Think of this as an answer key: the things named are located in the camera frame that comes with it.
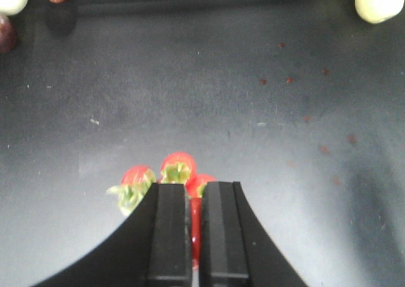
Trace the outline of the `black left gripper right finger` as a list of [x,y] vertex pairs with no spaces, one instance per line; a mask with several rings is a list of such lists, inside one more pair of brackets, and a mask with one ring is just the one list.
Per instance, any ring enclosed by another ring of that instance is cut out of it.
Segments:
[[305,286],[264,230],[239,182],[210,182],[202,199],[200,286]]

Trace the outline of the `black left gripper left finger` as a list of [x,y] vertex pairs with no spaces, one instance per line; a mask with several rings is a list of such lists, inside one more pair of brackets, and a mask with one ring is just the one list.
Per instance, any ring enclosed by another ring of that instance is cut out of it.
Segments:
[[181,184],[153,184],[99,246],[39,286],[191,286],[188,198]]

